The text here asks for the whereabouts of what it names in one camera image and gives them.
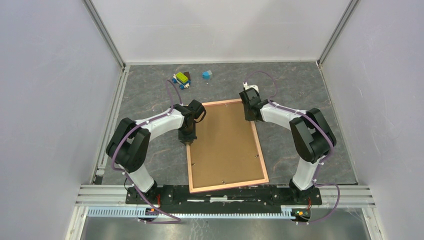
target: blue block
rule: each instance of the blue block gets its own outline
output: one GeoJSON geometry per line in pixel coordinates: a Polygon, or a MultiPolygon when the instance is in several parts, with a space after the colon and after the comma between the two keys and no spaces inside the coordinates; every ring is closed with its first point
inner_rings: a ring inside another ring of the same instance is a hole
{"type": "Polygon", "coordinates": [[[211,79],[212,78],[212,71],[205,71],[204,73],[201,74],[202,78],[204,79],[211,79]]]}

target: cork board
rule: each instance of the cork board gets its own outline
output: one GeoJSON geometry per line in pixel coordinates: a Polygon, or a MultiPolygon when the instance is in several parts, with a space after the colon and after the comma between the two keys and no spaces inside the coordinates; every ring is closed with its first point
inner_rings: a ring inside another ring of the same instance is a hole
{"type": "Polygon", "coordinates": [[[197,139],[187,145],[190,193],[269,182],[255,123],[240,99],[203,103],[197,139]]]}

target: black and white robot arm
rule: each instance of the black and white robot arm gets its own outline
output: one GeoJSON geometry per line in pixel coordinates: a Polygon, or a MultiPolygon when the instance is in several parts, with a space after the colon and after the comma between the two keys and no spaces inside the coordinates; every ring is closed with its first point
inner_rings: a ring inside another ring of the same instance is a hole
{"type": "Polygon", "coordinates": [[[196,119],[200,116],[203,119],[205,114],[206,111],[203,105],[193,100],[188,106],[175,104],[172,111],[169,108],[146,119],[133,121],[129,118],[124,118],[118,124],[107,145],[106,153],[112,158],[125,135],[137,125],[145,122],[144,125],[140,126],[129,136],[132,142],[126,140],[123,143],[118,151],[115,163],[125,170],[133,183],[142,192],[146,193],[155,184],[144,165],[149,142],[170,130],[178,129],[178,139],[184,144],[190,144],[197,138],[196,119]]]}
{"type": "Polygon", "coordinates": [[[317,130],[312,132],[315,127],[298,113],[307,115],[317,123],[335,146],[336,138],[321,111],[317,108],[309,111],[283,107],[292,110],[288,111],[278,108],[276,107],[278,104],[274,102],[271,104],[267,99],[261,100],[256,85],[244,84],[243,91],[239,95],[243,102],[244,117],[247,121],[274,123],[291,131],[300,159],[296,174],[289,185],[297,191],[298,195],[311,189],[317,166],[320,164],[320,160],[329,153],[330,146],[321,133],[317,130]]]}

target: white wall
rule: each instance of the white wall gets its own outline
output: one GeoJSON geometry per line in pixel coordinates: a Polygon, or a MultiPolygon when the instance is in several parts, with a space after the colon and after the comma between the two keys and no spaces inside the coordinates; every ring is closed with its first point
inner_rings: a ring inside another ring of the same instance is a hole
{"type": "Polygon", "coordinates": [[[0,238],[63,239],[120,68],[80,0],[0,9],[0,238]]]}
{"type": "Polygon", "coordinates": [[[93,0],[128,62],[317,60],[349,0],[93,0]]]}
{"type": "Polygon", "coordinates": [[[359,2],[323,74],[388,239],[422,239],[424,2],[359,2]]]}

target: green block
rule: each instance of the green block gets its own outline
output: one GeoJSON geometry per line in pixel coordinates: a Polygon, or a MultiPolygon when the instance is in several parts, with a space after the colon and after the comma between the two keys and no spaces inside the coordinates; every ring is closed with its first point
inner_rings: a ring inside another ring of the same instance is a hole
{"type": "Polygon", "coordinates": [[[175,74],[175,77],[178,81],[180,81],[183,84],[185,84],[189,81],[189,78],[186,77],[186,75],[184,75],[182,72],[175,74]]]}

